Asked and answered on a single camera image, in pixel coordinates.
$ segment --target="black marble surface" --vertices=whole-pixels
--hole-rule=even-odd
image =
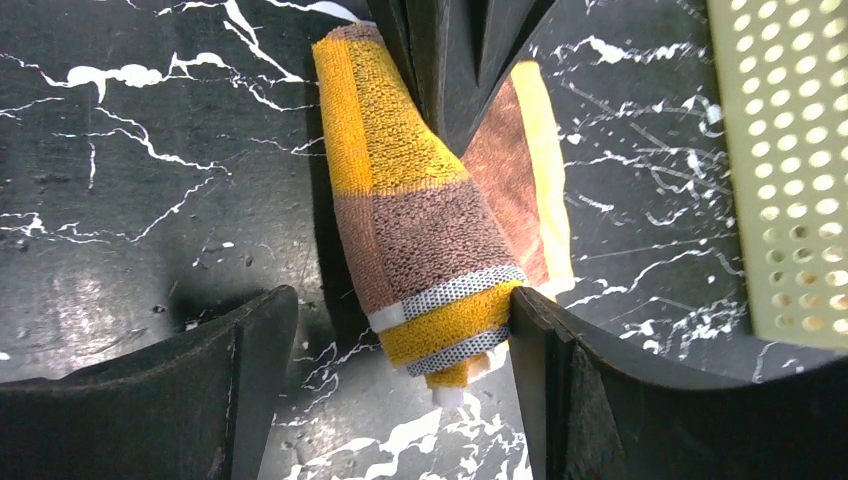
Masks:
[[[359,313],[310,45],[363,2],[0,2],[0,381],[60,377],[257,292],[301,298],[262,479],[526,479],[509,364],[434,410]],[[703,1],[561,0],[542,65],[587,321],[751,381],[833,354],[750,333]]]

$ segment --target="perforated plate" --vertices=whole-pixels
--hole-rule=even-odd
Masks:
[[[848,349],[848,0],[709,0],[757,335]]]

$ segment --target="rolled towel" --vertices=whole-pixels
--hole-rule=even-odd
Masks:
[[[426,126],[377,29],[313,48],[336,220],[357,296],[390,362],[440,406],[507,338],[527,277],[466,168]]]

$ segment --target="yellow fabric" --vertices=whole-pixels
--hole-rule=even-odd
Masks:
[[[388,50],[367,40],[351,40],[348,49],[359,103],[367,112],[356,123],[368,133],[374,193],[423,190],[467,179],[459,159],[427,128]]]
[[[518,63],[510,72],[510,77],[521,108],[524,134],[533,162],[536,202],[549,283],[561,286],[564,290],[571,290],[574,288],[571,233],[565,203],[562,201],[565,165],[551,99],[537,63]]]
[[[365,143],[362,112],[356,99],[356,82],[347,42],[325,38],[313,49],[315,69],[321,78],[321,120],[324,125],[330,181],[339,194],[371,190],[371,164]]]
[[[522,285],[520,281],[502,283],[383,330],[379,334],[383,350],[397,367],[498,328],[509,318],[510,292]]]
[[[469,363],[473,360],[465,360],[450,368],[436,373],[424,375],[428,388],[452,387],[465,388],[468,386]]]

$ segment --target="brown fabric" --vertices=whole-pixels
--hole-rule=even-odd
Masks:
[[[379,30],[373,26],[359,23],[347,25],[344,28],[334,28],[330,30],[330,33],[325,38],[335,40],[367,40],[379,45],[385,45]]]
[[[533,162],[518,96],[507,78],[462,157],[530,285],[549,280]]]
[[[353,287],[366,315],[401,300],[392,294],[383,272],[380,246],[374,229],[374,208],[370,195],[335,195],[336,223],[343,242]]]
[[[406,298],[495,265],[516,265],[470,180],[374,196],[374,225],[392,293]]]

